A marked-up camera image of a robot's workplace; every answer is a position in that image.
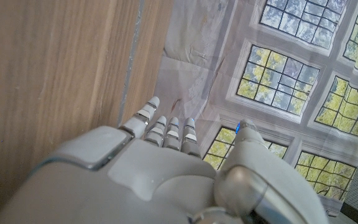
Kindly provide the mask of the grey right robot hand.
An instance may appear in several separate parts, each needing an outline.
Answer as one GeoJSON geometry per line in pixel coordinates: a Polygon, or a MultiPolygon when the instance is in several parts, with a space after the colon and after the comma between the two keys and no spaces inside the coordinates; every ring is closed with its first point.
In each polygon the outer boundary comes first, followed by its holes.
{"type": "Polygon", "coordinates": [[[327,223],[311,185],[243,119],[216,170],[195,122],[154,119],[157,97],[122,126],[100,126],[40,163],[0,223],[327,223]]]}

